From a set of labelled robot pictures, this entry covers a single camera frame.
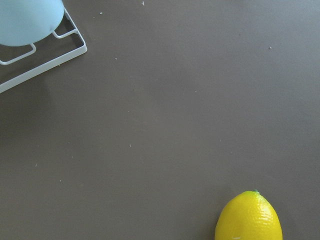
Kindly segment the yellow lemon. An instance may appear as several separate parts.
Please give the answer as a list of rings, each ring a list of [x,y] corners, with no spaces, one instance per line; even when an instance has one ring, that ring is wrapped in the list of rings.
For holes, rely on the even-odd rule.
[[[245,191],[230,200],[215,227],[216,240],[282,240],[279,217],[257,190]]]

